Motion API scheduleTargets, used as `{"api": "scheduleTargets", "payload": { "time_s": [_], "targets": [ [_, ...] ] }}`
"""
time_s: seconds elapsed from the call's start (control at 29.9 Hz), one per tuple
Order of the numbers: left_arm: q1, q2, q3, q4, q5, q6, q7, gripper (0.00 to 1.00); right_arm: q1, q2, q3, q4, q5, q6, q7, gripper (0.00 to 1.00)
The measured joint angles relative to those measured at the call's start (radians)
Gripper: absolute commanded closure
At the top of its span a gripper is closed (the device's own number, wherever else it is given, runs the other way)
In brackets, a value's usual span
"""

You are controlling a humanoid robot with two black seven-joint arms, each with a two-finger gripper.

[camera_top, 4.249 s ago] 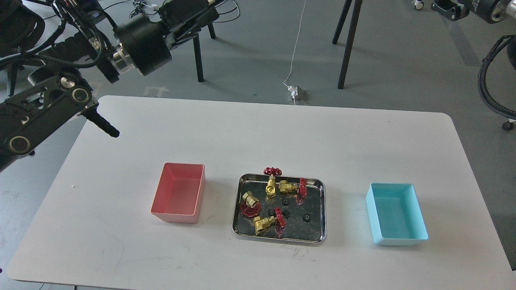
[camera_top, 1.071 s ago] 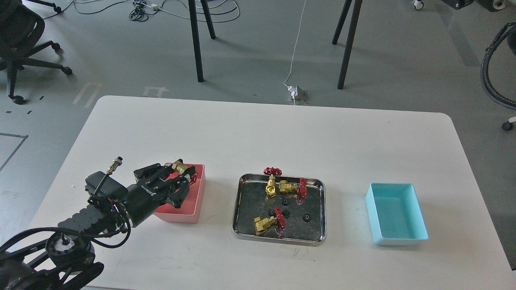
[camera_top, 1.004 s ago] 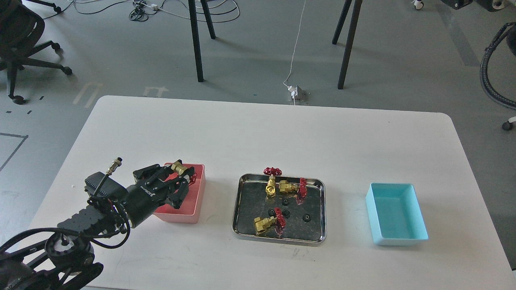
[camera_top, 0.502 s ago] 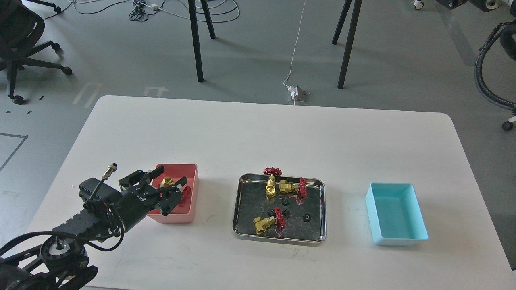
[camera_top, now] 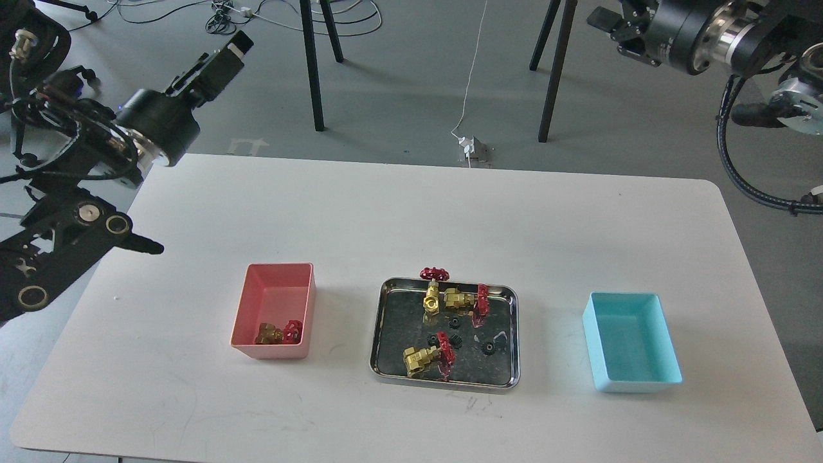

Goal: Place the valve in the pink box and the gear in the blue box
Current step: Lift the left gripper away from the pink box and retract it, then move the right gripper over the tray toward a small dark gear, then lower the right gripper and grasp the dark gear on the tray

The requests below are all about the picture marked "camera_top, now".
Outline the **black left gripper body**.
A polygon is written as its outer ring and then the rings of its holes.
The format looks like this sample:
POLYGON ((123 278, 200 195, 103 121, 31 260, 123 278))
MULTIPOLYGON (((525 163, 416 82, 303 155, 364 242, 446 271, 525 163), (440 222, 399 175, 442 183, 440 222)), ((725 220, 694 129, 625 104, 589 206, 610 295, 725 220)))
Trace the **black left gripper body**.
POLYGON ((167 96, 181 100, 188 107, 212 102, 244 68, 244 57, 253 45, 255 41, 239 30, 219 50, 204 53, 191 69, 173 79, 167 87, 167 96))

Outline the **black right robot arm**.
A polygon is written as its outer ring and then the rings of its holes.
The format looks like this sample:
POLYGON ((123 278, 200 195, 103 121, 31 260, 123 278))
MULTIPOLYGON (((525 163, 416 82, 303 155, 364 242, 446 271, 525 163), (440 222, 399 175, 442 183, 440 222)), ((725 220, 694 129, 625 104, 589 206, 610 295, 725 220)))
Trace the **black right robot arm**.
POLYGON ((769 100, 731 117, 741 126, 821 135, 820 1, 623 1, 619 12, 595 8, 586 21, 621 55, 689 75, 716 64, 750 78, 782 57, 790 66, 769 100))

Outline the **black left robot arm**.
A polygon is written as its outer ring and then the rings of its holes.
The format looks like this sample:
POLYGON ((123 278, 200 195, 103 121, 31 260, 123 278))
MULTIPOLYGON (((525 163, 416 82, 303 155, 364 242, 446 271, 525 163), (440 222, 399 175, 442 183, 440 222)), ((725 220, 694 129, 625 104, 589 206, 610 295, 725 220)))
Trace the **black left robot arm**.
POLYGON ((175 166, 200 132, 194 109, 239 74, 253 41, 236 32, 164 91, 141 89, 118 111, 82 96, 92 69, 60 68, 70 45, 70 32, 32 1, 2 2, 2 111, 18 161, 2 182, 25 181, 33 199, 21 230, 2 241, 3 323, 47 307, 111 249, 163 252, 80 182, 136 188, 154 163, 175 166))

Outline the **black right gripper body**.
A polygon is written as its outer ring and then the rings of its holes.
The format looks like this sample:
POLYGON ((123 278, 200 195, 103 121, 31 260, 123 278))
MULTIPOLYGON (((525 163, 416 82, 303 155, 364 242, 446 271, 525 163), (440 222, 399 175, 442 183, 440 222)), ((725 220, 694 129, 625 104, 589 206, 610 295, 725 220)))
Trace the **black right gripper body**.
POLYGON ((617 52, 650 66, 660 66, 646 44, 646 32, 656 14, 658 1, 620 1, 621 13, 598 6, 586 18, 586 23, 608 34, 617 43, 617 52))

